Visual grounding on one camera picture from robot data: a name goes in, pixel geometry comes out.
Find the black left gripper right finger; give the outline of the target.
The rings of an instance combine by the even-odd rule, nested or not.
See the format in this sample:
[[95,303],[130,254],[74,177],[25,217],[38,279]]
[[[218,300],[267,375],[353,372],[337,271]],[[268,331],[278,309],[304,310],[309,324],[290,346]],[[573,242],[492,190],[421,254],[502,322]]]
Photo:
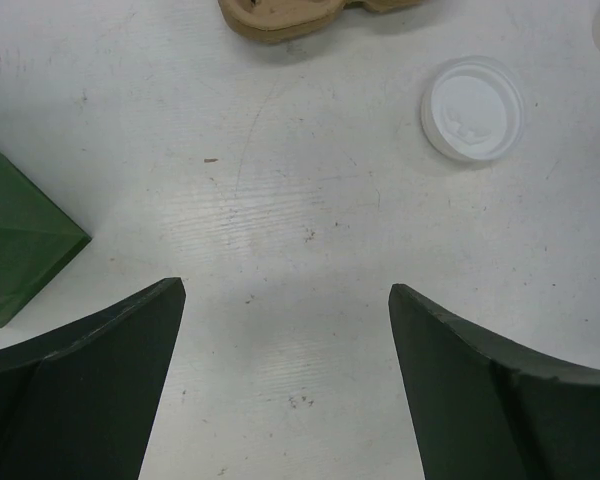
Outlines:
[[600,370],[393,285],[389,315],[428,479],[600,479]]

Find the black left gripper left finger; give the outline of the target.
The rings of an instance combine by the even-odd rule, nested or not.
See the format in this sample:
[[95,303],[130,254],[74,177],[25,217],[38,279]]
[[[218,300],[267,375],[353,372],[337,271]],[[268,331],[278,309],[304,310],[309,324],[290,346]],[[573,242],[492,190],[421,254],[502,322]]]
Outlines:
[[162,279],[0,349],[0,479],[136,479],[186,293]]

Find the translucent plastic lid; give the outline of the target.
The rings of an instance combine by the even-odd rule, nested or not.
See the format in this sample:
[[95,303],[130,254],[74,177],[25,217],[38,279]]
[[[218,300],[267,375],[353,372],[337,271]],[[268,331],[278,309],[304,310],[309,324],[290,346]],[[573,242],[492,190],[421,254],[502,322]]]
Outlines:
[[440,154],[469,163],[509,156],[526,120],[518,78],[486,56],[443,63],[423,93],[420,115],[425,136]]

